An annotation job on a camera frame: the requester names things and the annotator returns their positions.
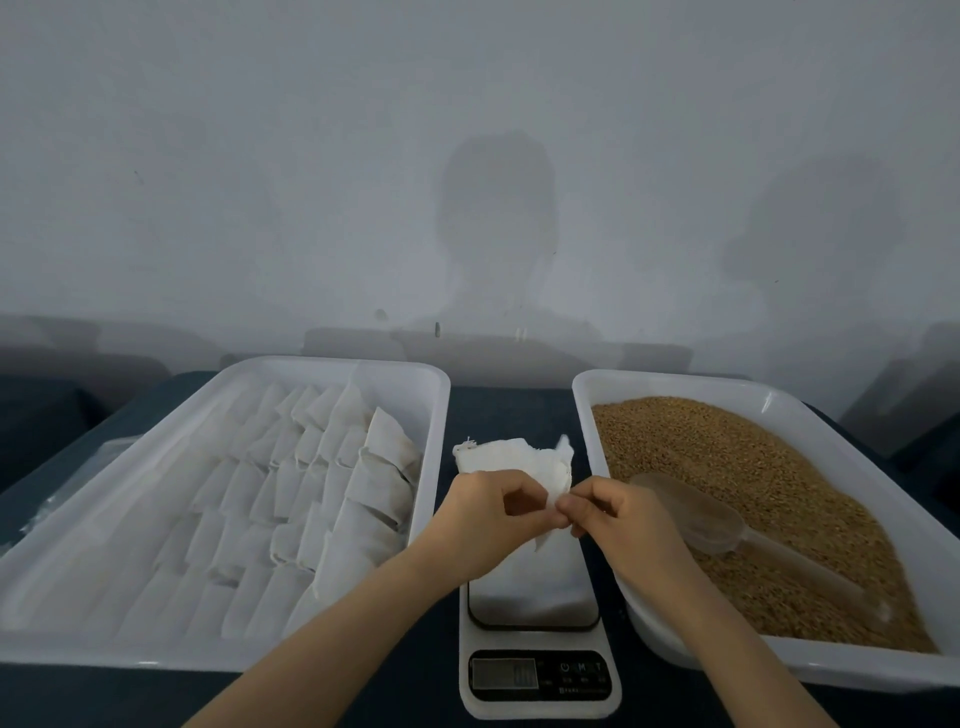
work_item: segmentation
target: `stacked tea bags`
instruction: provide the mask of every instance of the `stacked tea bags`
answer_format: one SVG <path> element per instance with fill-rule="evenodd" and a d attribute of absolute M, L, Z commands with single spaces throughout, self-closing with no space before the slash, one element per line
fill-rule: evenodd
<path fill-rule="evenodd" d="M 276 641 L 406 543 L 420 452 L 345 386 L 250 381 L 74 529 L 29 628 Z"/>

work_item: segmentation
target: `white tea bag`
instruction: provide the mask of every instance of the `white tea bag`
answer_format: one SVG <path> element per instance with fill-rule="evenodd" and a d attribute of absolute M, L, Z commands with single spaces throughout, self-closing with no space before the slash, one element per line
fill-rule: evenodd
<path fill-rule="evenodd" d="M 324 389 L 324 392 L 306 408 L 307 420 L 321 430 L 326 429 L 330 424 L 330 413 L 333 412 L 333 406 L 343 393 L 344 388 L 339 385 Z"/>
<path fill-rule="evenodd" d="M 296 567 L 277 567 L 256 605 L 244 637 L 247 640 L 275 640 L 283 632 L 300 596 L 310 588 L 313 575 Z"/>
<path fill-rule="evenodd" d="M 108 639 L 121 622 L 154 573 L 139 564 L 127 564 L 111 580 L 107 591 L 86 618 L 83 632 L 94 638 Z"/>
<path fill-rule="evenodd" d="M 294 457 L 301 468 L 306 468 L 312 462 L 317 460 L 317 448 L 320 447 L 320 439 L 324 436 L 324 431 L 319 427 L 307 425 L 297 446 L 294 448 Z"/>
<path fill-rule="evenodd" d="M 403 537 L 366 506 L 345 500 L 332 531 L 378 567 L 403 550 Z"/>
<path fill-rule="evenodd" d="M 154 624 L 180 585 L 180 579 L 166 571 L 155 573 L 121 623 L 117 637 L 141 642 L 153 634 Z"/>
<path fill-rule="evenodd" d="M 220 637 L 220 629 L 236 589 L 220 584 L 207 584 L 200 597 L 197 612 L 186 628 L 187 637 L 213 639 Z"/>
<path fill-rule="evenodd" d="M 274 420 L 274 423 L 263 433 L 263 437 L 256 440 L 247 448 L 247 452 L 244 455 L 245 459 L 258 468 L 267 470 L 267 468 L 270 467 L 270 458 L 274 454 L 276 439 L 280 436 L 280 431 L 283 429 L 283 426 L 283 420 L 280 418 Z"/>
<path fill-rule="evenodd" d="M 340 506 L 343 505 L 347 484 L 352 474 L 353 470 L 337 463 L 331 463 L 326 469 L 324 497 L 321 503 L 324 509 L 324 522 L 329 528 L 333 527 L 333 523 L 337 521 L 337 516 L 340 514 Z"/>
<path fill-rule="evenodd" d="M 243 460 L 247 450 L 260 438 L 264 437 L 274 426 L 276 415 L 270 413 L 264 417 L 250 417 L 240 425 L 233 442 L 230 444 L 229 454 L 234 460 Z"/>
<path fill-rule="evenodd" d="M 284 460 L 276 470 L 276 496 L 274 498 L 274 516 L 279 519 L 290 518 L 290 513 L 294 507 L 294 501 L 297 499 L 297 491 L 300 490 L 300 481 L 303 479 L 303 471 L 298 470 L 297 464 L 290 460 Z"/>
<path fill-rule="evenodd" d="M 276 471 L 271 470 L 267 473 L 267 478 L 260 486 L 260 492 L 256 494 L 256 500 L 250 509 L 250 520 L 263 523 L 264 525 L 273 525 L 279 523 L 280 519 L 274 515 L 274 506 L 276 504 Z"/>
<path fill-rule="evenodd" d="M 163 513 L 179 516 L 219 463 L 212 455 L 187 448 L 166 472 L 160 473 L 152 493 L 155 506 Z"/>
<path fill-rule="evenodd" d="M 208 568 L 213 563 L 226 524 L 227 518 L 219 511 L 204 511 L 190 547 L 186 550 L 186 563 L 192 567 Z"/>
<path fill-rule="evenodd" d="M 227 516 L 247 518 L 265 479 L 266 475 L 255 465 L 240 463 L 230 478 L 227 492 L 220 503 L 220 512 Z"/>
<path fill-rule="evenodd" d="M 297 403 L 297 400 L 300 399 L 300 395 L 303 394 L 303 390 L 306 389 L 302 384 L 297 385 L 293 388 L 289 395 L 287 395 L 284 400 L 276 406 L 275 412 L 284 420 L 290 419 L 290 413 L 294 410 L 294 405 Z"/>
<path fill-rule="evenodd" d="M 393 464 L 381 460 L 366 448 L 347 485 L 347 500 L 362 503 L 390 519 L 396 528 L 407 523 L 414 506 L 411 486 Z"/>
<path fill-rule="evenodd" d="M 186 628 L 190 626 L 190 620 L 200 605 L 206 583 L 203 570 L 186 573 L 154 622 L 155 639 L 166 642 L 186 634 Z"/>
<path fill-rule="evenodd" d="M 373 410 L 363 401 L 360 389 L 355 384 L 348 384 L 330 412 L 330 421 L 320 440 L 320 456 L 327 463 L 334 462 L 347 430 L 354 425 L 367 429 L 372 417 Z"/>
<path fill-rule="evenodd" d="M 237 461 L 231 457 L 223 460 L 214 468 L 204 484 L 200 486 L 200 490 L 193 496 L 190 510 L 194 513 L 202 513 L 207 508 L 219 508 L 236 469 Z"/>
<path fill-rule="evenodd" d="M 258 419 L 272 419 L 276 414 L 276 406 L 280 404 L 286 396 L 287 390 L 283 388 L 283 385 L 273 382 L 267 387 L 266 390 L 264 390 L 263 396 L 260 398 L 260 404 L 257 406 L 256 414 L 254 416 Z"/>
<path fill-rule="evenodd" d="M 316 571 L 320 557 L 324 554 L 324 538 L 327 527 L 321 517 L 321 505 L 314 501 L 306 517 L 300 548 L 297 551 L 297 566 Z"/>
<path fill-rule="evenodd" d="M 213 411 L 190 436 L 190 447 L 213 457 L 227 457 L 230 444 L 240 430 L 238 423 L 223 405 Z"/>
<path fill-rule="evenodd" d="M 553 507 L 557 498 L 570 490 L 573 481 L 570 470 L 573 448 L 566 435 L 561 436 L 554 449 L 532 448 L 522 438 L 495 440 L 483 445 L 467 440 L 462 445 L 454 446 L 453 457 L 457 461 L 457 470 L 461 473 L 524 471 L 547 492 L 547 508 Z M 537 537 L 536 550 L 540 549 L 549 536 L 547 533 Z"/>
<path fill-rule="evenodd" d="M 256 567 L 244 571 L 243 578 L 240 579 L 240 584 L 237 586 L 236 594 L 230 602 L 223 626 L 220 629 L 220 636 L 223 639 L 244 639 L 247 625 L 250 624 L 253 612 L 256 611 L 256 605 L 260 603 L 260 598 L 267 590 L 267 584 L 270 583 L 270 577 L 273 573 L 273 569 Z"/>
<path fill-rule="evenodd" d="M 354 425 L 348 429 L 347 434 L 344 435 L 344 441 L 340 444 L 340 449 L 337 450 L 334 462 L 345 468 L 352 468 L 357 464 L 360 448 L 363 447 L 366 439 L 367 430 L 360 425 Z"/>
<path fill-rule="evenodd" d="M 317 566 L 312 591 L 321 608 L 326 609 L 339 601 L 353 587 L 376 569 L 376 564 L 350 539 L 326 534 L 324 555 Z"/>
<path fill-rule="evenodd" d="M 287 625 L 283 628 L 283 638 L 286 639 L 303 627 L 308 621 L 317 616 L 323 607 L 323 604 L 317 599 L 312 589 L 303 590 L 297 606 L 294 607 L 293 614 L 287 619 Z"/>
<path fill-rule="evenodd" d="M 306 522 L 300 521 L 282 523 L 274 529 L 274 535 L 270 539 L 270 560 L 273 563 L 278 566 L 296 563 L 305 527 Z"/>
<path fill-rule="evenodd" d="M 300 398 L 290 410 L 290 419 L 301 427 L 312 425 L 312 421 L 306 416 L 306 411 L 319 396 L 320 393 L 312 384 L 307 385 L 307 387 L 303 390 L 303 394 L 300 395 Z"/>
<path fill-rule="evenodd" d="M 188 513 L 174 524 L 154 559 L 154 570 L 186 573 L 186 552 L 197 532 L 200 518 L 199 513 Z"/>
<path fill-rule="evenodd" d="M 307 468 L 300 481 L 300 489 L 297 491 L 297 497 L 290 508 L 290 520 L 300 521 L 306 517 L 306 512 L 310 509 L 310 503 L 314 500 L 320 500 L 324 495 L 324 483 L 326 481 L 327 467 L 314 463 Z"/>
<path fill-rule="evenodd" d="M 292 458 L 297 443 L 303 434 L 303 428 L 293 420 L 284 420 L 280 434 L 276 437 L 274 451 L 270 453 L 270 464 L 274 468 L 279 467 L 280 463 L 287 458 Z"/>
<path fill-rule="evenodd" d="M 420 451 L 404 434 L 403 427 L 379 407 L 373 413 L 364 446 L 377 457 L 393 463 L 408 482 L 420 480 Z"/>

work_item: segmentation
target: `dark blue tablecloth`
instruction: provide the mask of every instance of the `dark blue tablecloth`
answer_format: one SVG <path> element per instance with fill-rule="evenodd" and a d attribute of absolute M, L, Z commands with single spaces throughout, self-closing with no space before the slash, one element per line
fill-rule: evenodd
<path fill-rule="evenodd" d="M 146 431 L 211 376 L 182 375 L 161 384 L 11 488 L 0 497 L 0 543 L 15 538 L 19 526 L 33 515 L 40 502 L 101 443 Z M 585 477 L 589 473 L 586 451 L 569 390 L 454 387 L 437 502 L 443 499 L 456 474 L 450 450 L 467 437 L 478 441 L 524 437 L 532 445 L 545 448 L 553 447 L 564 433 L 570 436 L 577 452 L 574 476 Z M 729 725 L 702 673 L 667 664 L 636 635 L 610 568 L 593 543 L 585 543 L 585 555 L 623 683 L 621 707 L 605 722 L 625 726 Z M 442 599 L 424 615 L 360 693 L 345 715 L 344 724 L 448 726 L 479 722 L 473 721 L 465 710 L 457 688 L 457 619 L 456 594 Z M 234 677 L 199 672 L 3 665 L 0 725 L 176 726 Z M 952 727 L 958 724 L 960 716 L 960 691 L 888 695 L 817 686 L 810 689 L 845 726 Z"/>

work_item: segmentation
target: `finger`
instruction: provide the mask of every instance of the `finger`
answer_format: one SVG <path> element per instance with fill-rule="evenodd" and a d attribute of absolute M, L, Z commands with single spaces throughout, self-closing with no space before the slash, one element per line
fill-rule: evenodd
<path fill-rule="evenodd" d="M 610 528 L 611 517 L 588 498 L 564 494 L 557 500 L 557 510 L 567 516 L 571 523 L 583 528 L 598 544 Z"/>
<path fill-rule="evenodd" d="M 542 536 L 555 528 L 566 528 L 569 525 L 570 520 L 567 516 L 553 508 L 543 508 L 523 516 L 510 517 L 510 527 L 516 534 L 517 546 L 526 544 L 530 539 Z"/>
<path fill-rule="evenodd" d="M 573 486 L 570 489 L 570 493 L 575 496 L 608 504 L 610 507 L 604 510 L 609 510 L 616 515 L 620 512 L 620 506 L 623 505 L 627 499 L 627 495 L 630 492 L 628 489 L 634 487 L 633 485 L 621 483 L 619 480 L 611 480 L 608 477 L 592 475 Z"/>
<path fill-rule="evenodd" d="M 546 489 L 524 471 L 492 471 L 487 475 L 504 496 L 521 492 L 533 498 L 541 508 L 546 503 Z"/>

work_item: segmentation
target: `scoop handle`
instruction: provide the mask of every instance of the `scoop handle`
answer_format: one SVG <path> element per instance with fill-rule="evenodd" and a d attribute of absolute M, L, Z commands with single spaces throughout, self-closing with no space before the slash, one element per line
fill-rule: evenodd
<path fill-rule="evenodd" d="M 751 561 L 783 571 L 838 607 L 853 612 L 877 632 L 883 632 L 893 621 L 894 608 L 883 595 L 854 584 L 752 528 L 744 529 L 736 550 Z"/>

